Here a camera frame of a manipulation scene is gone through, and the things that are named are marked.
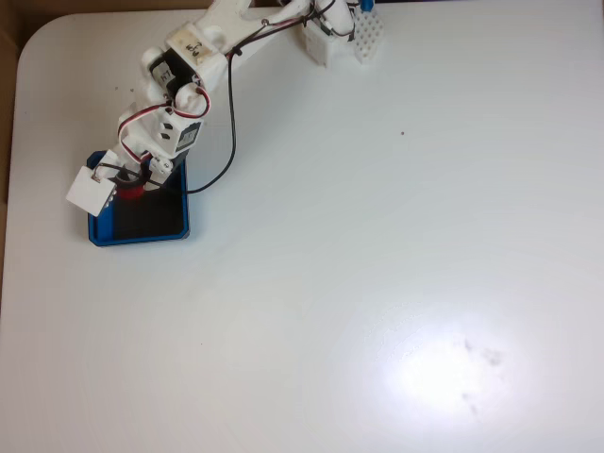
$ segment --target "black cable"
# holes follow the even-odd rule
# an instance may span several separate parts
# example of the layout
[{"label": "black cable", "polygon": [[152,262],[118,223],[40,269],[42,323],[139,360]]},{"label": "black cable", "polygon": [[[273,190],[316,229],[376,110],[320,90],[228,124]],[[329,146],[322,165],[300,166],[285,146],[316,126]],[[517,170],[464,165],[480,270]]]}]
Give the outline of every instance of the black cable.
[{"label": "black cable", "polygon": [[[233,144],[232,144],[232,149],[230,152],[230,157],[228,158],[228,162],[226,163],[225,168],[223,168],[223,170],[212,181],[210,181],[208,184],[200,187],[199,189],[195,189],[193,191],[178,191],[178,190],[172,189],[170,187],[165,187],[165,186],[163,186],[163,184],[158,183],[157,181],[154,181],[153,179],[148,179],[146,182],[148,182],[149,184],[153,184],[154,186],[161,187],[163,190],[166,190],[166,191],[169,191],[172,193],[178,193],[181,195],[184,195],[184,194],[192,195],[194,193],[203,192],[206,189],[213,186],[216,182],[218,182],[218,180],[221,177],[223,177],[225,175],[225,173],[228,171],[231,164],[233,163],[233,160],[235,160],[235,154],[237,151],[237,127],[235,126],[235,107],[233,105],[233,76],[232,76],[233,75],[233,59],[234,59],[234,57],[236,55],[240,56],[242,54],[242,49],[245,46],[247,46],[248,44],[251,44],[252,42],[256,42],[256,41],[262,40],[264,38],[268,38],[269,36],[274,35],[275,33],[278,33],[279,31],[287,30],[288,28],[292,28],[293,26],[297,26],[297,25],[306,26],[307,21],[311,21],[317,17],[321,17],[328,9],[333,7],[333,5],[335,3],[336,3],[336,0],[331,0],[331,3],[329,5],[327,5],[325,8],[321,9],[320,11],[317,11],[314,9],[309,14],[301,17],[297,21],[294,21],[290,24],[281,26],[279,28],[275,28],[271,31],[267,31],[266,33],[260,34],[265,27],[270,25],[268,22],[263,22],[262,27],[260,29],[258,29],[257,31],[255,31],[254,33],[249,35],[247,38],[244,38],[241,42],[236,44],[231,49],[231,51],[227,54],[227,57],[228,57],[228,107],[230,109],[230,130],[231,130]],[[117,165],[111,165],[109,163],[99,163],[98,166],[112,168],[113,170],[122,170],[125,173],[132,175],[132,176],[136,176],[136,177],[142,176],[141,174],[139,174],[137,172],[133,172],[132,170],[128,170],[124,167],[118,167]]]}]

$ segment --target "wire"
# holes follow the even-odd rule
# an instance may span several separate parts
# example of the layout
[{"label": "wire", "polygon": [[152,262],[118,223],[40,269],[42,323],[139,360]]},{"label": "wire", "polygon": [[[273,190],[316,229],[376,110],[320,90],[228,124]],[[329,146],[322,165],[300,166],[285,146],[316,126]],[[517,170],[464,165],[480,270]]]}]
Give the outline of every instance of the wire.
[{"label": "wire", "polygon": [[[242,49],[244,47],[246,47],[248,44],[251,44],[252,42],[256,42],[259,40],[262,40],[264,38],[268,38],[271,35],[274,35],[276,33],[278,33],[279,31],[283,31],[283,30],[287,30],[288,28],[292,28],[293,26],[296,25],[304,25],[306,26],[306,22],[307,21],[311,21],[317,17],[321,17],[326,11],[328,11],[331,7],[333,7],[333,5],[336,3],[336,0],[331,0],[331,3],[329,3],[329,5],[327,5],[325,8],[317,11],[316,9],[314,9],[314,4],[313,4],[313,10],[310,11],[309,14],[301,17],[300,19],[296,19],[293,22],[290,22],[289,24],[286,24],[284,26],[280,26],[278,28],[274,28],[270,31],[267,31],[266,33],[262,33],[262,30],[264,28],[266,28],[267,26],[271,25],[268,22],[264,22],[262,23],[262,27],[258,30],[256,30],[254,33],[252,33],[251,35],[249,35],[247,38],[244,38],[243,40],[241,40],[238,44],[236,44],[230,52],[228,52],[226,54],[227,58],[228,58],[228,107],[230,110],[230,130],[231,130],[231,136],[232,136],[232,148],[231,148],[231,152],[230,152],[230,157],[228,158],[228,162],[225,165],[225,168],[223,168],[223,170],[212,180],[210,181],[208,184],[205,184],[204,186],[200,187],[199,189],[195,189],[193,191],[178,191],[178,190],[174,190],[172,188],[169,187],[165,187],[164,185],[162,185],[161,183],[158,183],[157,181],[154,181],[153,179],[148,179],[147,182],[149,184],[153,184],[154,186],[158,186],[161,187],[163,190],[172,192],[172,193],[178,193],[181,195],[187,194],[187,195],[191,195],[194,193],[200,193],[205,191],[206,189],[210,188],[211,186],[213,186],[216,182],[218,182],[218,180],[223,177],[225,175],[225,173],[228,171],[228,169],[230,168],[230,166],[233,163],[233,160],[235,160],[235,154],[237,152],[237,127],[235,125],[235,107],[233,104],[233,59],[235,58],[235,56],[240,56],[242,54]],[[121,133],[122,129],[127,126],[127,124],[125,124],[126,122],[129,122],[129,120],[131,121],[135,121],[138,118],[144,116],[145,114],[149,113],[150,111],[153,111],[153,109],[159,109],[161,107],[169,107],[169,104],[161,104],[161,105],[157,105],[157,106],[152,106],[149,107],[147,109],[143,109],[138,113],[135,113],[134,115],[132,115],[130,118],[126,119],[119,128],[119,132],[118,135]],[[208,102],[208,107],[206,110],[210,109],[210,102]],[[132,119],[134,116],[136,115],[141,115],[138,118],[134,118]],[[114,170],[122,170],[125,173],[132,175],[132,176],[136,176],[136,177],[142,177],[143,175],[141,175],[140,173],[137,172],[133,172],[132,170],[128,170],[124,167],[118,167],[117,165],[111,165],[109,163],[99,163],[98,166],[101,167],[108,167],[108,168],[112,168]]]},{"label": "wire", "polygon": [[203,118],[208,114],[211,108],[210,96],[208,95],[208,92],[206,92],[206,90],[204,90],[202,87],[197,87],[195,91],[197,92],[197,94],[201,94],[202,96],[204,96],[204,99],[206,99],[206,109],[200,115],[191,115],[190,113],[177,109],[175,102],[174,113],[176,115],[181,116],[183,118],[198,120],[199,118]]},{"label": "wire", "polygon": [[157,104],[155,106],[151,106],[151,107],[147,107],[146,109],[142,109],[137,111],[136,113],[134,113],[133,115],[129,116],[128,118],[126,118],[117,128],[117,141],[119,143],[122,144],[122,147],[125,149],[125,151],[128,153],[128,155],[130,156],[130,158],[132,160],[134,160],[136,163],[141,163],[144,162],[145,160],[151,159],[151,154],[146,151],[145,154],[143,154],[140,158],[128,147],[128,145],[126,145],[124,143],[124,141],[122,140],[122,132],[124,132],[124,129],[126,128],[126,126],[128,126],[130,123],[140,120],[141,118],[143,118],[143,116],[148,115],[149,113],[151,113],[154,110],[157,109],[161,109],[163,107],[169,107],[169,104],[163,103],[163,104]]},{"label": "wire", "polygon": [[349,31],[348,33],[343,33],[343,34],[338,33],[338,32],[337,32],[336,30],[334,30],[333,28],[331,28],[329,31],[330,31],[331,33],[333,33],[334,35],[339,36],[340,38],[344,38],[344,37],[350,37],[350,36],[352,36],[352,35],[354,34],[354,32],[355,32],[355,29],[356,29],[356,28],[357,28],[357,26],[356,26],[356,25],[352,25],[352,30],[351,30],[351,31]]}]

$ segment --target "red object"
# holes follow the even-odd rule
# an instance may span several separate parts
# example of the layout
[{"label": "red object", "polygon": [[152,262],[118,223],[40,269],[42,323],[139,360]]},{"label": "red object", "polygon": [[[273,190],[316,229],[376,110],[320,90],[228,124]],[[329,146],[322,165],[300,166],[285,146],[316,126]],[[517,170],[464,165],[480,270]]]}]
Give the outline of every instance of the red object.
[{"label": "red object", "polygon": [[144,193],[144,184],[142,186],[137,186],[129,189],[118,188],[117,196],[123,198],[124,200],[136,200],[137,198],[141,198]]}]

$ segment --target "table surface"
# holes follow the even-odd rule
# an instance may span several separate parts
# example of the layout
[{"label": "table surface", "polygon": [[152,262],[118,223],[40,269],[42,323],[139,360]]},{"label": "table surface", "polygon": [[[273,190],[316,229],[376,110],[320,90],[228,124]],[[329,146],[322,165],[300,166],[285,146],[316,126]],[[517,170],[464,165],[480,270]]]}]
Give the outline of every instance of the table surface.
[{"label": "table surface", "polygon": [[[235,75],[240,152],[183,242],[64,199],[142,51],[194,11],[76,15],[19,67],[0,451],[604,449],[600,0],[379,6],[370,66],[295,33]],[[227,91],[189,164],[230,147]]]}]

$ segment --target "stain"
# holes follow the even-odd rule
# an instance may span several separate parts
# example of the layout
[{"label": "stain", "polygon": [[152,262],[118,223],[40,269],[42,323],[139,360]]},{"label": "stain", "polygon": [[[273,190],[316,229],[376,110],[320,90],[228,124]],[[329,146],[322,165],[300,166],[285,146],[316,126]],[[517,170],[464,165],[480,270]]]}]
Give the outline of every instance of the stain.
[{"label": "stain", "polygon": [[482,358],[491,366],[499,366],[503,362],[503,353],[493,349],[485,349],[482,351]]}]

